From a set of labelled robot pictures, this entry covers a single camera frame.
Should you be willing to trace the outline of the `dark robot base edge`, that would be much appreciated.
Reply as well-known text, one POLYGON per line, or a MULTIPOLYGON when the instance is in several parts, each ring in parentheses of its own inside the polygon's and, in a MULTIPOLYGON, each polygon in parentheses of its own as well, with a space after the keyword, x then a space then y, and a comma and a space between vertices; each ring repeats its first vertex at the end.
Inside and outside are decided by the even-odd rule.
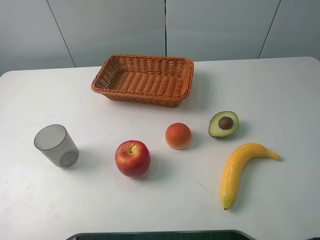
POLYGON ((67 240, 253 240, 236 230, 77 233, 67 240))

